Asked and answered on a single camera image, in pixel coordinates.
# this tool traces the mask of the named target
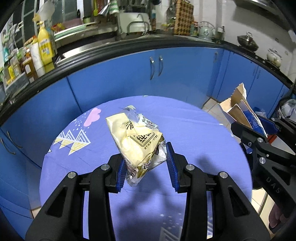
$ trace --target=checkered cutting board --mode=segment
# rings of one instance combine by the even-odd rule
[[[194,6],[189,1],[177,0],[174,34],[190,35],[190,25],[194,21],[193,8]]]

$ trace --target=yellow detergent bottle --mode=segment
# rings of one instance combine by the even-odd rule
[[[38,23],[40,25],[39,34],[37,37],[39,51],[41,55],[41,60],[44,65],[49,64],[52,62],[53,52],[52,52],[52,45],[50,42],[49,33],[44,27],[44,22],[41,21]]]

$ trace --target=pink cloud print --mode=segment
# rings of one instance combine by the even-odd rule
[[[86,121],[84,122],[83,126],[87,127],[90,126],[92,122],[97,121],[100,118],[99,113],[101,113],[102,110],[98,108],[93,108],[87,117]]]

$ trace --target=cabinet handle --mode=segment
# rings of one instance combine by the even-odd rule
[[[7,131],[7,135],[8,135],[9,140],[10,140],[10,141],[11,141],[11,142],[12,142],[17,148],[22,149],[22,146],[17,145],[17,144],[11,139],[10,134],[9,134],[8,131]]]
[[[3,141],[2,137],[0,137],[0,140],[1,140],[1,143],[2,143],[2,145],[4,146],[4,148],[5,148],[10,154],[15,155],[14,152],[11,152],[10,150],[8,150],[8,149],[6,148],[6,146],[4,145],[4,141]]]
[[[163,72],[163,58],[162,58],[161,55],[159,55],[159,62],[160,62],[160,64],[161,64],[161,69],[160,69],[160,71],[159,71],[158,76],[160,76],[161,73]]]
[[[261,70],[259,70],[259,73],[258,73],[258,75],[257,75],[257,79],[259,78],[259,76],[260,76],[260,73],[261,73]]]
[[[218,56],[218,52],[215,52],[215,59],[214,59],[214,62],[217,61],[217,56]]]
[[[154,77],[154,72],[155,72],[155,67],[154,67],[154,60],[152,57],[150,57],[150,63],[151,63],[151,66],[152,66],[152,71],[151,71],[151,76],[150,76],[150,80],[153,79]]]

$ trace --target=tablecloth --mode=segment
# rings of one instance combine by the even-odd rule
[[[246,157],[225,126],[201,109],[175,99],[133,96],[103,103],[73,120],[54,140],[44,157],[40,180],[42,205],[70,171],[92,172],[119,153],[105,118],[133,105],[137,113],[156,123],[176,153],[211,174],[226,171],[251,200],[252,179]],[[208,193],[208,237],[212,210]],[[83,236],[88,238],[88,193],[83,211]],[[125,182],[110,194],[117,241],[179,240],[186,194],[171,185],[166,163],[149,171],[136,187]]]

